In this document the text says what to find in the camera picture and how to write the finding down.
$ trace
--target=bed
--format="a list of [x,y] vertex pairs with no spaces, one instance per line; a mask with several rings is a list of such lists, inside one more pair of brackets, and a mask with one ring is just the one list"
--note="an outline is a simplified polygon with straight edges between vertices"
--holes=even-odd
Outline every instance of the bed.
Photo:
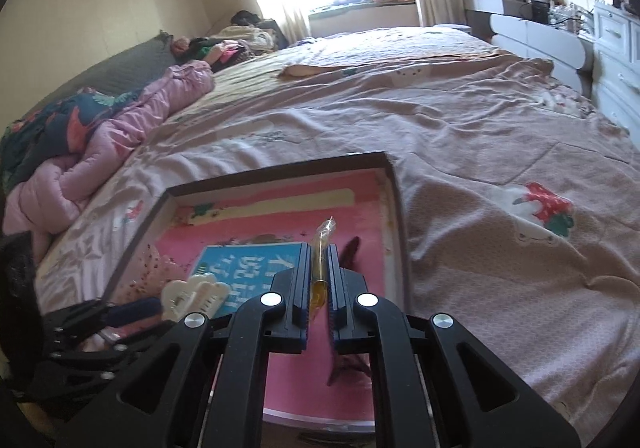
[[384,150],[406,214],[409,311],[452,313],[586,446],[640,368],[638,151],[551,67],[459,31],[395,28],[222,71],[49,250],[41,310],[99,298],[169,186]]

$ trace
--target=plastic bag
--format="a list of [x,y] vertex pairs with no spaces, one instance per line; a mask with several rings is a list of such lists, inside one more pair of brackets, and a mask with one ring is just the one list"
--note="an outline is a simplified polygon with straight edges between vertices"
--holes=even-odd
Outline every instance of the plastic bag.
[[311,242],[311,297],[309,301],[309,318],[313,320],[318,311],[326,303],[329,291],[329,277],[326,268],[326,248],[335,230],[335,221],[331,217],[316,230]]

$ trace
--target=pink blanket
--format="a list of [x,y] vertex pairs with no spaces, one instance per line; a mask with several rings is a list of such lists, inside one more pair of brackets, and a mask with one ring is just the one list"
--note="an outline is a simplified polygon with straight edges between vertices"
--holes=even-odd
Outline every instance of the pink blanket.
[[39,262],[50,236],[73,224],[96,190],[149,133],[212,88],[206,62],[169,67],[162,78],[146,86],[134,105],[96,129],[82,157],[46,160],[28,181],[18,184],[6,200],[3,232],[33,232],[33,253]]

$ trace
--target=pillow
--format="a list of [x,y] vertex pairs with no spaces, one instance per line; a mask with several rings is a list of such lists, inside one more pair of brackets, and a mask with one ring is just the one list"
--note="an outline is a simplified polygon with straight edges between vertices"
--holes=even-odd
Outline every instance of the pillow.
[[83,87],[92,87],[108,96],[142,88],[160,78],[167,67],[175,65],[170,50],[172,38],[172,35],[161,32],[151,40],[89,67],[40,100],[25,116],[50,102],[73,96]]

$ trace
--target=drawer handle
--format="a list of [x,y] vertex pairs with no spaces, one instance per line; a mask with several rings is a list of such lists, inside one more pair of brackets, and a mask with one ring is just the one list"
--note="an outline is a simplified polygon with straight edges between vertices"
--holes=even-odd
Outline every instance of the drawer handle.
[[623,75],[623,73],[618,73],[618,79],[621,82],[623,82],[627,87],[629,87],[633,92],[636,92],[637,94],[640,94],[640,87],[637,86],[635,83],[632,83],[629,80],[627,80],[625,78],[625,75]]

